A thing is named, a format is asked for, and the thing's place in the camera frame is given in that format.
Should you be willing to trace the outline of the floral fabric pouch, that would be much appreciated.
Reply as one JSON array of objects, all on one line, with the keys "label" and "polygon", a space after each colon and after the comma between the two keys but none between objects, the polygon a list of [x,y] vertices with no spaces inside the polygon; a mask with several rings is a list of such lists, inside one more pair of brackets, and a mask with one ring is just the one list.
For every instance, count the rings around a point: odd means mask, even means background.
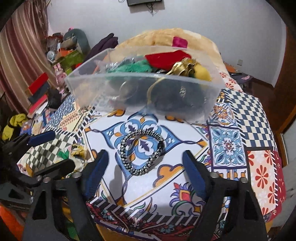
[{"label": "floral fabric pouch", "polygon": [[72,144],[69,147],[69,157],[70,158],[76,158],[81,160],[88,160],[90,155],[88,150],[84,145],[80,144]]}]

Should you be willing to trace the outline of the green knitted cloth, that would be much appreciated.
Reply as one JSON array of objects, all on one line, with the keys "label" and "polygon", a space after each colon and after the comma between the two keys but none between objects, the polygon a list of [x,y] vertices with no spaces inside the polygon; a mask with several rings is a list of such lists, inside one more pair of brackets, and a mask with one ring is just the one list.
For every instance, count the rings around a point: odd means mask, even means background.
[{"label": "green knitted cloth", "polygon": [[126,59],[119,63],[110,64],[106,68],[107,73],[151,73],[153,68],[149,65],[145,59],[134,61]]}]

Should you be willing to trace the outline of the clear plastic storage box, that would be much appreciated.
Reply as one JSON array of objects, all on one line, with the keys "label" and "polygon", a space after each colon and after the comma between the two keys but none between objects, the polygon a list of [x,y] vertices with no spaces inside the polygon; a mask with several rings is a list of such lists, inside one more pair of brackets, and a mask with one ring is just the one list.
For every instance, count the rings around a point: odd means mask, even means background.
[{"label": "clear plastic storage box", "polygon": [[106,49],[76,68],[65,82],[81,107],[204,123],[225,83],[202,51],[184,49],[189,58],[175,61],[168,70],[147,61],[149,54],[175,50],[169,46]]}]

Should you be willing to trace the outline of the yellow felt pouch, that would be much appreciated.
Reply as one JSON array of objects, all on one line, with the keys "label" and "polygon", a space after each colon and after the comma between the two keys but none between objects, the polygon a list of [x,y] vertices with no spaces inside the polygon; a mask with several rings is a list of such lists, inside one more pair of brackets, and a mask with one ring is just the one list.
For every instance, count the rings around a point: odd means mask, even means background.
[{"label": "yellow felt pouch", "polygon": [[201,64],[196,64],[194,67],[194,77],[199,80],[211,81],[211,75],[208,70]]}]

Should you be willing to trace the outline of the red velvet pouch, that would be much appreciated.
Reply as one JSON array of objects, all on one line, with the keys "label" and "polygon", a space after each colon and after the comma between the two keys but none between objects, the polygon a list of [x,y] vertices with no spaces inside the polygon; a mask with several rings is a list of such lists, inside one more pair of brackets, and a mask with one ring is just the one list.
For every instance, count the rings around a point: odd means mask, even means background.
[{"label": "red velvet pouch", "polygon": [[148,54],[145,55],[145,58],[153,68],[169,71],[176,62],[180,62],[184,58],[191,58],[191,55],[182,50],[176,50],[173,52]]}]

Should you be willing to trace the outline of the gold ribbon pouch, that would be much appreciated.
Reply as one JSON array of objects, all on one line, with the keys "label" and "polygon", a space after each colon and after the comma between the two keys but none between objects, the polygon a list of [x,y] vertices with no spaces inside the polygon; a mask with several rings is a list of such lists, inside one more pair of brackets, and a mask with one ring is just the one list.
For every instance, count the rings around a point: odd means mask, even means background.
[{"label": "gold ribbon pouch", "polygon": [[165,77],[159,78],[155,83],[153,83],[147,90],[147,105],[152,104],[152,90],[153,88],[159,84],[161,81],[166,79],[169,75],[177,75],[177,76],[192,76],[194,75],[194,67],[198,64],[198,62],[195,59],[191,59],[188,57],[185,57],[181,61],[176,62],[171,70],[165,75]]}]

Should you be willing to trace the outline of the black gold-trimmed pouch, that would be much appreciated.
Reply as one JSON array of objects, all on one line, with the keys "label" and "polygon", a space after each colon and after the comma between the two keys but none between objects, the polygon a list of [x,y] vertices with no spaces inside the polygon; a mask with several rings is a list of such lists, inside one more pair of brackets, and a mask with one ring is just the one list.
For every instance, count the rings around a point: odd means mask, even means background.
[{"label": "black gold-trimmed pouch", "polygon": [[153,88],[152,104],[147,105],[148,88],[165,74],[122,72],[108,75],[108,84],[114,91],[111,101],[117,108],[187,111],[200,110],[208,101],[207,88],[198,81],[169,75]]}]

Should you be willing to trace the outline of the red gift box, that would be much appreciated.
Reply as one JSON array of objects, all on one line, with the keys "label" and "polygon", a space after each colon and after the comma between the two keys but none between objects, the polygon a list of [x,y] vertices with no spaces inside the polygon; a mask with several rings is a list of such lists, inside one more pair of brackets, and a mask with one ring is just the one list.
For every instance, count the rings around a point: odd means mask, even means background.
[{"label": "red gift box", "polygon": [[31,96],[35,94],[47,81],[49,77],[46,72],[42,73],[26,90],[26,94]]}]

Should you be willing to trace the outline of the patchwork patterned bed sheet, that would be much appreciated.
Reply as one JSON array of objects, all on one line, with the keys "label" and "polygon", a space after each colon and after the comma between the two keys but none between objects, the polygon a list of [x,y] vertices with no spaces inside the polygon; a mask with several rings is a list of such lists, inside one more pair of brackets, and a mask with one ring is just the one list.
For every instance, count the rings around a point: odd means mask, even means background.
[{"label": "patchwork patterned bed sheet", "polygon": [[[228,74],[221,76],[226,89],[204,125],[141,112],[99,113],[81,109],[72,96],[67,97],[47,125],[56,139],[29,149],[18,167],[33,175],[71,157],[71,145],[78,143],[90,153],[84,160],[76,159],[82,169],[104,149],[109,165],[87,202],[104,239],[185,240],[204,206],[182,166],[182,153],[190,150],[197,161],[225,179],[248,178],[270,224],[286,198],[274,137],[259,99],[244,93]],[[126,171],[119,154],[121,140],[137,130],[159,133],[166,146],[155,168],[142,177]]]}]

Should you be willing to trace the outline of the grey plush toy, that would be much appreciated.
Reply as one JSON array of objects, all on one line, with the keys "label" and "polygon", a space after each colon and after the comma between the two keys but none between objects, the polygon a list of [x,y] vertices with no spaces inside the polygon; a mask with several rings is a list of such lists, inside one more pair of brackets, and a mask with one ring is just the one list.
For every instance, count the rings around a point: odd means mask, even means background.
[{"label": "grey plush toy", "polygon": [[83,55],[87,55],[91,50],[85,33],[80,29],[71,29],[65,33],[63,42],[66,42],[68,45],[71,43]]}]

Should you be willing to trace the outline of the wooden door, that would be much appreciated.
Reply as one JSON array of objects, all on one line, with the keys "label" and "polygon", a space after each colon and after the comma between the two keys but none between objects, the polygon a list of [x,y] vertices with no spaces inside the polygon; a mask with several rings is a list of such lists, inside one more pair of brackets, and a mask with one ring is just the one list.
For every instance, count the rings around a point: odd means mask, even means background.
[{"label": "wooden door", "polygon": [[282,67],[274,88],[273,111],[272,127],[276,131],[285,128],[295,114],[295,36],[289,28]]}]

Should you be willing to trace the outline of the dark purple garment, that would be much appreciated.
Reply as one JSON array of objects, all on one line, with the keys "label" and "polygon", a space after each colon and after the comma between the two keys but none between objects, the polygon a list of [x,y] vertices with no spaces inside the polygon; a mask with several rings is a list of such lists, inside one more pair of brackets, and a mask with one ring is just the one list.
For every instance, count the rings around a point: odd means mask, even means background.
[{"label": "dark purple garment", "polygon": [[105,38],[101,39],[86,55],[84,62],[89,60],[90,58],[94,57],[98,53],[109,49],[109,48],[115,48],[118,45],[118,37],[114,35],[114,33],[110,33]]}]

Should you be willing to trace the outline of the orange notebook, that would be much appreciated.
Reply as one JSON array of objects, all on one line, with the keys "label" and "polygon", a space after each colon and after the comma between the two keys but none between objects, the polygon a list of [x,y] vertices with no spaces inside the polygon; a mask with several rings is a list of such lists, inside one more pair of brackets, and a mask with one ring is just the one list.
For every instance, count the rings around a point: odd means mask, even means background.
[{"label": "orange notebook", "polygon": [[235,69],[232,65],[229,65],[227,63],[224,63],[224,65],[230,75],[241,75],[242,74],[241,71]]}]

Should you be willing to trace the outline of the wall power outlet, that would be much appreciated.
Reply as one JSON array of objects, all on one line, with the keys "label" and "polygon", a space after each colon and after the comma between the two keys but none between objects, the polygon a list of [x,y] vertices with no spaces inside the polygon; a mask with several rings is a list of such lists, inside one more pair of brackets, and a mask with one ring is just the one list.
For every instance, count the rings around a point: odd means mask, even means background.
[{"label": "wall power outlet", "polygon": [[237,61],[237,65],[242,66],[242,64],[243,64],[243,60],[239,59],[239,60]]}]

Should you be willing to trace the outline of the small wall monitor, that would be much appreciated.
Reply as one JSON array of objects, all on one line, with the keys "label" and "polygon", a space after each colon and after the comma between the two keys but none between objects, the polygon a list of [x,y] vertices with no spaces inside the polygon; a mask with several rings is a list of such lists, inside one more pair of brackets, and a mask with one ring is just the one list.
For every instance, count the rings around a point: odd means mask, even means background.
[{"label": "small wall monitor", "polygon": [[137,6],[140,4],[154,4],[160,3],[162,0],[126,0],[127,5],[130,6]]}]

